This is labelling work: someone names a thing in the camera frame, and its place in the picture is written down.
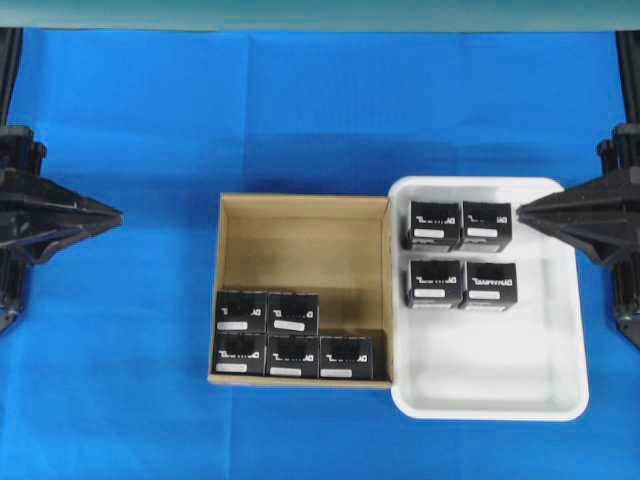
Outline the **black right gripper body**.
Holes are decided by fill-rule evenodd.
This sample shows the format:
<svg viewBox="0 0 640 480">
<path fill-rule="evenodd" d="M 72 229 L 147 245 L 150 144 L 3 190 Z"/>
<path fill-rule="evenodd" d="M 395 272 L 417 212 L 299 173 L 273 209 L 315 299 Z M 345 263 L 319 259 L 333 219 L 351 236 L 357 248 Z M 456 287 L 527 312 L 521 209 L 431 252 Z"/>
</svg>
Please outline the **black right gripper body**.
<svg viewBox="0 0 640 480">
<path fill-rule="evenodd" d="M 597 146 L 603 175 L 597 186 L 606 190 L 639 189 L 639 125 L 617 125 L 610 139 Z"/>
</svg>

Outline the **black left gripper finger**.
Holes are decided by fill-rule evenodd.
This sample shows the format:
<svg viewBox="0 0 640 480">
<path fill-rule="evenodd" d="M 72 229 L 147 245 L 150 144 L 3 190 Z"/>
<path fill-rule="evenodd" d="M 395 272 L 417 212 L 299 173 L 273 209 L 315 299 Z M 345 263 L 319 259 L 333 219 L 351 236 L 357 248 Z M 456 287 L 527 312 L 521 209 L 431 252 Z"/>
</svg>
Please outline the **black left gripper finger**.
<svg viewBox="0 0 640 480">
<path fill-rule="evenodd" d="M 123 216 L 53 215 L 25 220 L 14 241 L 14 253 L 30 264 L 44 264 L 60 251 L 119 227 Z"/>
<path fill-rule="evenodd" d="M 91 197 L 67 189 L 51 180 L 27 172 L 1 173 L 1 201 L 39 209 L 90 215 L 118 216 L 123 213 Z"/>
</svg>

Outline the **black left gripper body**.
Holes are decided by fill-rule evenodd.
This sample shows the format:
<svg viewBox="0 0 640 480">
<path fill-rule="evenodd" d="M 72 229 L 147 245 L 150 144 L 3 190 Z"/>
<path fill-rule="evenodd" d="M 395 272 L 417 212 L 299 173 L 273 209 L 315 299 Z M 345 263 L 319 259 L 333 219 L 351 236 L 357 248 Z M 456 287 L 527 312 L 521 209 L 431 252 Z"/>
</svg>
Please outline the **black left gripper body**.
<svg viewBox="0 0 640 480">
<path fill-rule="evenodd" d="M 2 126 L 1 195 L 23 194 L 29 200 L 44 200 L 47 190 L 40 174 L 46 155 L 46 146 L 34 140 L 29 127 Z"/>
</svg>

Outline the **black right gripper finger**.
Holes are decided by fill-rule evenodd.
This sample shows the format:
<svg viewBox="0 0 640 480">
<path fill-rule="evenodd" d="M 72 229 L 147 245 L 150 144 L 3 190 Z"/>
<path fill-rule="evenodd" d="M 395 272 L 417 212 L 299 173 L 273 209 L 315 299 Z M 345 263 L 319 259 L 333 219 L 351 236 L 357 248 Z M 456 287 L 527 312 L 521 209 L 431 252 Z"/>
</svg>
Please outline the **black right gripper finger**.
<svg viewBox="0 0 640 480">
<path fill-rule="evenodd" d="M 611 172 L 522 205 L 517 214 L 539 216 L 569 212 L 617 212 L 639 203 L 639 173 Z"/>
<path fill-rule="evenodd" d="M 591 233 L 575 233 L 570 231 L 567 226 L 531 217 L 519 217 L 518 220 L 544 235 L 574 247 L 597 265 L 615 265 L 635 253 L 635 245 L 624 240 L 612 237 L 604 238 L 603 236 L 597 238 Z"/>
</svg>

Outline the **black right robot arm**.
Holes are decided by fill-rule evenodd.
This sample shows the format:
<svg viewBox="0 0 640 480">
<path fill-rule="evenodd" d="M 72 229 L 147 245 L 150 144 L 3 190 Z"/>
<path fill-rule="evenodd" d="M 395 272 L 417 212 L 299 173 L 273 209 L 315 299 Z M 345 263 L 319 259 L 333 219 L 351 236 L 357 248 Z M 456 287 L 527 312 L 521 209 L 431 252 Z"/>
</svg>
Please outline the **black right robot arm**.
<svg viewBox="0 0 640 480">
<path fill-rule="evenodd" d="M 626 121 L 596 152 L 602 175 L 517 209 L 518 220 L 611 271 L 617 331 L 639 344 L 639 32 L 616 33 Z"/>
</svg>

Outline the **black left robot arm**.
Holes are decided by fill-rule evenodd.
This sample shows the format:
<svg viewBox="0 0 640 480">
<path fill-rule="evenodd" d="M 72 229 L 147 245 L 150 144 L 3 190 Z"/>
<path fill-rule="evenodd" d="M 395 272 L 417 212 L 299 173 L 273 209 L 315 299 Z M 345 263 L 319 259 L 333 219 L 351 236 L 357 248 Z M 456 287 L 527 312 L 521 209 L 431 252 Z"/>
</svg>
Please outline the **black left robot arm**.
<svg viewBox="0 0 640 480">
<path fill-rule="evenodd" d="M 121 211 L 41 175 L 46 146 L 8 113 L 23 46 L 21 28 L 1 29 L 1 330 L 25 308 L 33 266 L 122 224 Z"/>
</svg>

